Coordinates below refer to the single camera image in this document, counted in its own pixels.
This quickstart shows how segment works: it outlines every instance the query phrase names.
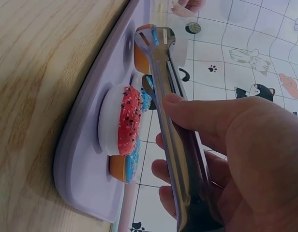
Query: stainless steel tongs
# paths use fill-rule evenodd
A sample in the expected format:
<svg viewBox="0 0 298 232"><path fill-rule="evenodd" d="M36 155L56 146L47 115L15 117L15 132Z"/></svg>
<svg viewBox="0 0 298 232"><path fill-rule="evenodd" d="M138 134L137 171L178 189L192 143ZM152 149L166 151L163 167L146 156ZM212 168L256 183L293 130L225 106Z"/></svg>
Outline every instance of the stainless steel tongs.
<svg viewBox="0 0 298 232"><path fill-rule="evenodd" d="M212 183L199 134L176 125L162 108L162 99L168 93L186 98L171 57L175 40L170 28L143 29L135 34L135 43L150 62L154 92L148 94L156 101L175 199L177 231L208 232L223 225L212 200Z"/></svg>

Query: lavender plastic tray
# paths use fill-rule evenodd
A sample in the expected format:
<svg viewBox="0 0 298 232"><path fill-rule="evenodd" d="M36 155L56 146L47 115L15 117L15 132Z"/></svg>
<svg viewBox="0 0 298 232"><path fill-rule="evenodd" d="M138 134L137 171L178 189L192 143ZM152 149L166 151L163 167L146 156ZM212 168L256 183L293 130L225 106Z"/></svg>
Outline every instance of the lavender plastic tray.
<svg viewBox="0 0 298 232"><path fill-rule="evenodd" d="M112 86L129 85L135 72L134 33L149 21L149 0L128 3L76 98L54 159L54 181L63 200L111 223L116 219L124 184L109 174L108 155L98 143L99 111Z"/></svg>

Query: wooden table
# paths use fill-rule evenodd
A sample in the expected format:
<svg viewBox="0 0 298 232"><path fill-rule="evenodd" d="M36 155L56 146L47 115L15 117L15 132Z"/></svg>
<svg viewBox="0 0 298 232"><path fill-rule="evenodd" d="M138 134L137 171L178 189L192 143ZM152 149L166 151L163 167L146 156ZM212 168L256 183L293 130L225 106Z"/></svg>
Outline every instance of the wooden table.
<svg viewBox="0 0 298 232"><path fill-rule="evenodd" d="M52 161L128 0L0 0L0 232L108 232L58 195Z"/></svg>

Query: white tiled mat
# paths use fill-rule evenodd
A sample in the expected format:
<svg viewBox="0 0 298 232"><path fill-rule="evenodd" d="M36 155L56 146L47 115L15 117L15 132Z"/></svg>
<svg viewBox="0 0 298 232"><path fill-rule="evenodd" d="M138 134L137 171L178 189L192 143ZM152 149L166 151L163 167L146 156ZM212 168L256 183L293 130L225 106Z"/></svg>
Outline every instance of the white tiled mat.
<svg viewBox="0 0 298 232"><path fill-rule="evenodd" d="M298 91L298 31L294 30L298 0L207 0L198 18L180 22L171 14L172 0L159 1L169 2L164 7L167 26L181 34L187 33L178 28L184 27L183 22L198 22L202 28L199 34L186 35L187 60L181 68L190 74L190 80L183 82L188 100L234 100L234 87L249 94L252 85L260 84L275 89L275 104L298 115L298 98L294 98ZM284 86L281 74L292 78L296 88ZM140 188L135 191L128 232L176 231L176 221L164 210L158 194L159 186L167 183L151 171L155 159L165 159L155 143L159 132L156 110L146 112L135 176Z"/></svg>

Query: fingernail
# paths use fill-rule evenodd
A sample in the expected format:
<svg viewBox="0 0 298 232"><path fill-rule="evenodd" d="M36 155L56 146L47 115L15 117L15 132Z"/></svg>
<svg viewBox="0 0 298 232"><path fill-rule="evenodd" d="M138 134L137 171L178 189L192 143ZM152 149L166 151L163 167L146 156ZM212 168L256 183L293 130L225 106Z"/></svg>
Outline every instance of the fingernail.
<svg viewBox="0 0 298 232"><path fill-rule="evenodd" d="M183 102L184 98L175 93L170 93L165 96L164 101L168 103L176 104L179 102Z"/></svg>

